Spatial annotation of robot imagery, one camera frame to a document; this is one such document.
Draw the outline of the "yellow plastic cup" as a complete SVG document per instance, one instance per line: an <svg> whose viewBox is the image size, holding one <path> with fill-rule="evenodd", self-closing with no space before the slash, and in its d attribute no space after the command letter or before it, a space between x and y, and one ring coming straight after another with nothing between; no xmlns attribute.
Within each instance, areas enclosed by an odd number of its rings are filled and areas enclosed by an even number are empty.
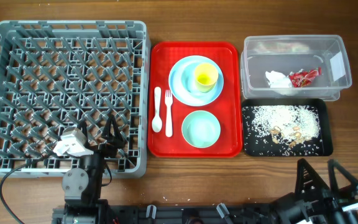
<svg viewBox="0 0 358 224"><path fill-rule="evenodd" d="M208 92L214 88L219 72L212 63L201 63L196 66L195 71L195 85L200 92Z"/></svg>

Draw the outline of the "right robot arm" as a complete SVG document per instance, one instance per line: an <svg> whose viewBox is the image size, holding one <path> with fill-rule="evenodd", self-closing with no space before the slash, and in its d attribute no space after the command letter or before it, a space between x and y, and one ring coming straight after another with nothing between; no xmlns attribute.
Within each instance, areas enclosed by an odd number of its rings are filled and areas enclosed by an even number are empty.
<svg viewBox="0 0 358 224"><path fill-rule="evenodd" d="M358 223L358 179L334 159L328 174L327 184L300 159L295 190L270 204L272 223Z"/></svg>

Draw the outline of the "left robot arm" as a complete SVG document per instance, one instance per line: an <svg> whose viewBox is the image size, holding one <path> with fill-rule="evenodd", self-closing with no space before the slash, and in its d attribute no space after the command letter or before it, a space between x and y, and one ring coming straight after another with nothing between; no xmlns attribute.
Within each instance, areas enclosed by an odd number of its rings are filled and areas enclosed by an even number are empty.
<svg viewBox="0 0 358 224"><path fill-rule="evenodd" d="M104 171L111 173L106 158L125 146L113 115L106 121L101 137L104 143L90 145L84 121L61 135L57 154L77 157L79 165L63 176L65 205L62 211L53 211L52 223L119 223L108 201L101 198L101 188L107 186L103 183Z"/></svg>

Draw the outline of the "white plastic fork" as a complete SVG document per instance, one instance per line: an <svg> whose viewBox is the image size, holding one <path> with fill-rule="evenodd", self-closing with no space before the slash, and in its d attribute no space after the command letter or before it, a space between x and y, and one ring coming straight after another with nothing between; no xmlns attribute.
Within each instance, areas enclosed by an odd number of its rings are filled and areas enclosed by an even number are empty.
<svg viewBox="0 0 358 224"><path fill-rule="evenodd" d="M170 90L166 90L164 102L167 107L165 135L166 137L170 138L173 136L173 126L172 126L173 95Z"/></svg>

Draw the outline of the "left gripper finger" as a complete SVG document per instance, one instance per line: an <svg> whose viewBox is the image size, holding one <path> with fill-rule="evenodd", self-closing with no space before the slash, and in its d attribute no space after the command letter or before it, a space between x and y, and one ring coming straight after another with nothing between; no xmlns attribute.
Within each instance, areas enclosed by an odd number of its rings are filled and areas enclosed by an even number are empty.
<svg viewBox="0 0 358 224"><path fill-rule="evenodd" d="M85 147L85 148L89 148L88 130L87 130L86 121L81 121L81 122L79 123L79 125L78 125L78 128L81 130L81 132L82 132L83 135L85 136L84 147Z"/></svg>
<svg viewBox="0 0 358 224"><path fill-rule="evenodd" d="M106 124L104 125L101 137L107 141L107 143L112 145L123 145L124 139L120 134L120 130L116 123L114 115L111 115Z"/></svg>

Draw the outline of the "green plastic bowl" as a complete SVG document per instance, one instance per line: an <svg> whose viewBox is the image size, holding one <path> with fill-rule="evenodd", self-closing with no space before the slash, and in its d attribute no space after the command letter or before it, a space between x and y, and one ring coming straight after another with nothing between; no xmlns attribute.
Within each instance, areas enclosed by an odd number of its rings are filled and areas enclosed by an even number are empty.
<svg viewBox="0 0 358 224"><path fill-rule="evenodd" d="M204 149L217 142L221 134L221 125L214 114L197 110L185 117L181 125L181 133L189 145Z"/></svg>

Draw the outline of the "white plastic spoon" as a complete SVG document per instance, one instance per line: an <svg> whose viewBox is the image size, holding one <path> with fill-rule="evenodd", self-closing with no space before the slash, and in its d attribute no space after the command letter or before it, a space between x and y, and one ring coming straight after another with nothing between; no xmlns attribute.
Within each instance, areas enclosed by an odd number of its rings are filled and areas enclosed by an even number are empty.
<svg viewBox="0 0 358 224"><path fill-rule="evenodd" d="M158 133L162 129L162 119L160 117L160 101L161 101L162 90L159 86L154 88L154 111L155 115L152 120L152 130Z"/></svg>

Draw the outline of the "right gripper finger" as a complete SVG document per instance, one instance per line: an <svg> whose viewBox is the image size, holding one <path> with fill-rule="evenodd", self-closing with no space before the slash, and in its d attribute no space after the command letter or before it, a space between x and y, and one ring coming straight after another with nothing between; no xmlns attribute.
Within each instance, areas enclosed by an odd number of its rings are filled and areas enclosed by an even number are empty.
<svg viewBox="0 0 358 224"><path fill-rule="evenodd" d="M301 195L317 192L319 190L329 190L329 186L306 159L298 160L295 194Z"/></svg>
<svg viewBox="0 0 358 224"><path fill-rule="evenodd" d="M341 189L339 188L336 179L336 171L349 181L349 185ZM354 177L335 159L328 160L328 174L330 190L334 196L341 199L355 199L356 193L358 193L358 179L356 177Z"/></svg>

